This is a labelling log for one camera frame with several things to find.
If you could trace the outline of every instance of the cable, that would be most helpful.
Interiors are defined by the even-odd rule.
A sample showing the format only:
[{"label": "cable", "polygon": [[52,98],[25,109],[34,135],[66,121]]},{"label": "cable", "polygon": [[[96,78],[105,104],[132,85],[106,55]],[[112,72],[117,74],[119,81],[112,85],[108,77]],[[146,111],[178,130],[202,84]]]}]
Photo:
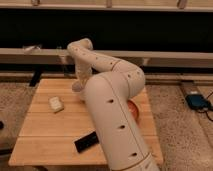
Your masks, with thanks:
[{"label": "cable", "polygon": [[206,117],[211,121],[213,122],[213,119],[209,116],[209,113],[208,112],[205,112],[206,113]]},{"label": "cable", "polygon": [[206,97],[206,99],[209,99],[213,95],[213,91]]},{"label": "cable", "polygon": [[209,116],[208,111],[213,111],[213,106],[211,105],[211,102],[208,100],[213,95],[213,91],[205,98],[206,102],[209,104],[208,108],[203,108],[202,110],[198,109],[196,110],[197,113],[205,113],[206,117],[209,121],[213,122],[213,118]]}]

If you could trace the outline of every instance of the wooden board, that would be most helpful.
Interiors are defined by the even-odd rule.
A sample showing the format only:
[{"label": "wooden board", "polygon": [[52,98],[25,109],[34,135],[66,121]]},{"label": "wooden board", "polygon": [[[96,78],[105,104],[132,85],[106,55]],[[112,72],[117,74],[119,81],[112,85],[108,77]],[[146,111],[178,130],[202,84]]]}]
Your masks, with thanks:
[{"label": "wooden board", "polygon": [[[82,154],[74,141],[94,131],[90,115],[72,92],[72,79],[43,79],[34,95],[9,164],[23,165],[105,165],[100,145]],[[54,114],[48,99],[59,96],[65,110]],[[146,90],[132,99],[139,107],[138,125],[158,164],[163,157]]]}]

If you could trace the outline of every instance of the floor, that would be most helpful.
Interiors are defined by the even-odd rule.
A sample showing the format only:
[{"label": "floor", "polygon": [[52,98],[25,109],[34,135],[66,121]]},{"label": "floor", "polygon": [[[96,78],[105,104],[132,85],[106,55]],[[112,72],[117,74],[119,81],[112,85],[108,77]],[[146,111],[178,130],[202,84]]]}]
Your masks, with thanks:
[{"label": "floor", "polygon": [[[200,86],[207,96],[212,86]],[[0,80],[0,148],[15,144],[36,87]],[[213,171],[213,123],[190,110],[177,85],[147,85],[147,91],[164,156],[164,171]],[[33,167],[9,167],[9,156],[0,157],[0,171],[36,171]],[[107,167],[48,166],[51,171],[107,171]]]}]

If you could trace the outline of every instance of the black device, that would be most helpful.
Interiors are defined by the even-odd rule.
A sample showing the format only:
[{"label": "black device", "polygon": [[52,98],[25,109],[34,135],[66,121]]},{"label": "black device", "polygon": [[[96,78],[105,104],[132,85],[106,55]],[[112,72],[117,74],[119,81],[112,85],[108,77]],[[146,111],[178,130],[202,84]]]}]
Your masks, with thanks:
[{"label": "black device", "polygon": [[181,90],[189,107],[193,110],[208,110],[211,103],[203,97],[193,81],[181,83]]},{"label": "black device", "polygon": [[99,143],[96,132],[92,132],[89,135],[86,135],[79,140],[75,141],[76,149],[79,153],[86,150],[87,148]]}]

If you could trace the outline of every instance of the black remote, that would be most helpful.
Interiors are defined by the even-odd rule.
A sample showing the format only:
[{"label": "black remote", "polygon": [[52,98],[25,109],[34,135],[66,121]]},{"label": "black remote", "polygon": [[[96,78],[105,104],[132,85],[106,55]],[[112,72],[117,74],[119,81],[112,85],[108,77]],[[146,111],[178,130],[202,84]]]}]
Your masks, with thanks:
[{"label": "black remote", "polygon": [[92,132],[89,135],[82,137],[81,139],[75,141],[76,149],[79,153],[86,150],[87,148],[99,143],[96,132]]}]

